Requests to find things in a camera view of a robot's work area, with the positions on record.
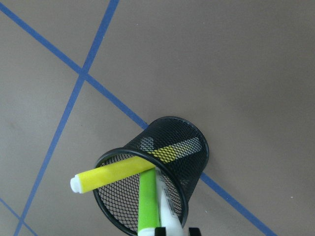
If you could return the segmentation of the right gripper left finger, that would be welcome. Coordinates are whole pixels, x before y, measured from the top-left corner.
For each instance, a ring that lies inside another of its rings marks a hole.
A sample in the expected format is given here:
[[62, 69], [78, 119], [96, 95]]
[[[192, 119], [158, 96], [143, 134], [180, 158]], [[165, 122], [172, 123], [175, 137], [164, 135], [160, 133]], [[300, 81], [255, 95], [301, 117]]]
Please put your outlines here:
[[156, 227], [154, 231], [154, 236], [166, 236], [166, 228]]

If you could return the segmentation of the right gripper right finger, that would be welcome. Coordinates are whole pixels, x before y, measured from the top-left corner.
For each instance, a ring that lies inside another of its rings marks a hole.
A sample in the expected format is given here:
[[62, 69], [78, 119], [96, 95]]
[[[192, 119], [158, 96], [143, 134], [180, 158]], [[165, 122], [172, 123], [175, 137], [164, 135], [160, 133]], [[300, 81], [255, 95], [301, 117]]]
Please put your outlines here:
[[189, 227], [189, 236], [201, 236], [201, 231], [197, 227]]

